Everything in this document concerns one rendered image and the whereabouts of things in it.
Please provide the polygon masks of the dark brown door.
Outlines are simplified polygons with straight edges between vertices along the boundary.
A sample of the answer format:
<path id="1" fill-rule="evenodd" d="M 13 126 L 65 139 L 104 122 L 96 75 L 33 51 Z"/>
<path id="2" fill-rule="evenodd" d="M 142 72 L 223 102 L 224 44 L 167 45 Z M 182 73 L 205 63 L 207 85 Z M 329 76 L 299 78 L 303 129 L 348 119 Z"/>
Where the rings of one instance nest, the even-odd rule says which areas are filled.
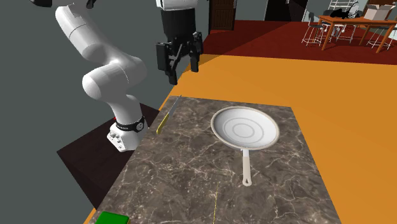
<path id="1" fill-rule="evenodd" d="M 209 32 L 232 31 L 235 22 L 235 0 L 209 0 Z"/>

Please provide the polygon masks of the white frying pan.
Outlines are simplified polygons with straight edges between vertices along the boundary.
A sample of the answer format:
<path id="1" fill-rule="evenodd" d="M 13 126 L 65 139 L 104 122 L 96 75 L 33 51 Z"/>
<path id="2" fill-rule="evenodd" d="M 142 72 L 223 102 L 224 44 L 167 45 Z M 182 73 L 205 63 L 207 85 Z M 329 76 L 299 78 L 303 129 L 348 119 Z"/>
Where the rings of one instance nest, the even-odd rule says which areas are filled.
<path id="1" fill-rule="evenodd" d="M 273 146 L 280 136 L 278 124 L 258 109 L 230 106 L 212 116 L 211 129 L 225 145 L 242 152 L 242 184 L 251 186 L 249 153 Z"/>

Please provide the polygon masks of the wooden dining table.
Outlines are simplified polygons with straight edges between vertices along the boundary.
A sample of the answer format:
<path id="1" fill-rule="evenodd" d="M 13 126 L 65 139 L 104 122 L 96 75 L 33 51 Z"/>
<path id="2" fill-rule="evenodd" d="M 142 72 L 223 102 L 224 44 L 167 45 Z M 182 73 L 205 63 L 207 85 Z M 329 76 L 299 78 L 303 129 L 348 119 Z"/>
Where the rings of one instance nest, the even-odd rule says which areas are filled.
<path id="1" fill-rule="evenodd" d="M 386 42 L 386 39 L 389 37 L 389 35 L 392 32 L 392 30 L 395 28 L 395 25 L 397 25 L 397 21 L 395 21 L 395 20 L 369 20 L 369 19 L 365 19 L 363 17 L 342 19 L 342 18 L 337 18 L 337 17 L 330 17 L 330 16 L 325 16 L 325 15 L 320 15 L 319 16 L 318 25 L 321 25 L 322 22 L 328 22 L 330 24 L 330 30 L 331 31 L 333 30 L 333 28 L 334 28 L 334 26 L 336 24 L 365 25 L 366 26 L 366 31 L 365 31 L 364 35 L 362 36 L 359 45 L 361 45 L 363 43 L 368 31 L 372 27 L 378 27 L 378 26 L 386 27 L 386 26 L 388 26 L 388 30 L 385 33 L 382 41 L 380 42 L 380 45 L 378 46 L 376 53 L 379 53 L 381 51 L 382 47 L 384 46 L 384 43 Z"/>

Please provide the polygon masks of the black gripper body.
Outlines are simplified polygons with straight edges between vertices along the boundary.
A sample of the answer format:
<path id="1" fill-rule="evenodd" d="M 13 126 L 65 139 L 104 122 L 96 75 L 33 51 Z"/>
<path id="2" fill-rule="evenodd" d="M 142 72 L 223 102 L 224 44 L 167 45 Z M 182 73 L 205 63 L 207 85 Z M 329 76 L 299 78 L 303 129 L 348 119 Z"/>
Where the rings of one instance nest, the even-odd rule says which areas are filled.
<path id="1" fill-rule="evenodd" d="M 162 24 L 167 42 L 172 46 L 177 44 L 189 45 L 193 40 L 193 33 L 196 31 L 195 8 L 185 10 L 161 10 Z"/>

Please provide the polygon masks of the thin yellow stick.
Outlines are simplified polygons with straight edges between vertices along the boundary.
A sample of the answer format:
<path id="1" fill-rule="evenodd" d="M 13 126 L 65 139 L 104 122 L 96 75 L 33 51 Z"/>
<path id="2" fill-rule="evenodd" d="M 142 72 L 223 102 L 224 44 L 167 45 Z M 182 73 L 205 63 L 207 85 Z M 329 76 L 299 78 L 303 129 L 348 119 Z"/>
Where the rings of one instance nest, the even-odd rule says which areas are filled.
<path id="1" fill-rule="evenodd" d="M 215 193 L 215 198 L 214 198 L 214 209 L 213 209 L 212 224 L 214 224 L 215 221 L 216 221 L 216 209 L 217 209 L 217 201 L 218 201 L 218 189 L 219 189 L 219 181 L 217 182 L 217 185 L 216 185 L 216 193 Z"/>

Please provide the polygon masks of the dark robot stand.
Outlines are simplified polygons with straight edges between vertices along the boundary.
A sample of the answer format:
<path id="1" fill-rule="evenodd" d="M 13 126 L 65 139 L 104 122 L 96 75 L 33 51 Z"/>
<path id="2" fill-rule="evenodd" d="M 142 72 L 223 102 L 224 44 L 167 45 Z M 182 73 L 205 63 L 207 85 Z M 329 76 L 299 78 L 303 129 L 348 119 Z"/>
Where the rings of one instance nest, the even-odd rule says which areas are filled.
<path id="1" fill-rule="evenodd" d="M 106 138 L 114 122 L 108 120 L 57 152 L 96 209 L 133 154 L 118 151 Z"/>

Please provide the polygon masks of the yellow handled knife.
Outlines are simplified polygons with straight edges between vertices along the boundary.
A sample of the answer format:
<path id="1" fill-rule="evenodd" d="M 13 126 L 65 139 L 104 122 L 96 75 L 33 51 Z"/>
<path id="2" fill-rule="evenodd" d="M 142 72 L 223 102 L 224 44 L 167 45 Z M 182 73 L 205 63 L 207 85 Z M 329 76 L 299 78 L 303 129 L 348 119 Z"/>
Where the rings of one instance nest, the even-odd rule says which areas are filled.
<path id="1" fill-rule="evenodd" d="M 181 95 L 178 96 L 178 98 L 176 99 L 176 101 L 174 102 L 174 104 L 172 105 L 172 107 L 170 108 L 169 112 L 165 115 L 164 119 L 160 122 L 156 133 L 157 134 L 161 134 L 163 127 L 165 126 L 165 124 L 167 123 L 168 119 L 173 115 L 173 113 L 175 112 L 179 100 L 181 98 Z"/>

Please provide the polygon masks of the green box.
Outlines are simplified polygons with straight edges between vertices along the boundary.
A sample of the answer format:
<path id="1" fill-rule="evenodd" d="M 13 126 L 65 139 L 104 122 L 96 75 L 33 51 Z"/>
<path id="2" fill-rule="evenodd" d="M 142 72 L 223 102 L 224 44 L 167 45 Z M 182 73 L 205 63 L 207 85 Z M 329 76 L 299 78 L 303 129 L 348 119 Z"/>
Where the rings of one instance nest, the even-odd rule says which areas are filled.
<path id="1" fill-rule="evenodd" d="M 128 216 L 103 211 L 95 224 L 130 224 Z"/>

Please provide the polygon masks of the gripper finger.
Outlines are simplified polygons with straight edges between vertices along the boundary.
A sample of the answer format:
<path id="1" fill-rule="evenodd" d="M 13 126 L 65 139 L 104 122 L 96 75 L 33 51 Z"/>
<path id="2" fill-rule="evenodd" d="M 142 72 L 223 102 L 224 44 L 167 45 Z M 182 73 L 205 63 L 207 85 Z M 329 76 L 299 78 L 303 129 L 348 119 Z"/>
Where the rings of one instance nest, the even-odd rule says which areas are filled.
<path id="1" fill-rule="evenodd" d="M 190 52 L 189 42 L 185 43 L 157 43 L 157 66 L 168 76 L 171 85 L 178 84 L 176 68 L 180 60 Z"/>
<path id="2" fill-rule="evenodd" d="M 188 41 L 188 49 L 191 71 L 197 73 L 199 71 L 200 56 L 204 51 L 201 32 L 194 32 L 192 34 L 192 38 Z"/>

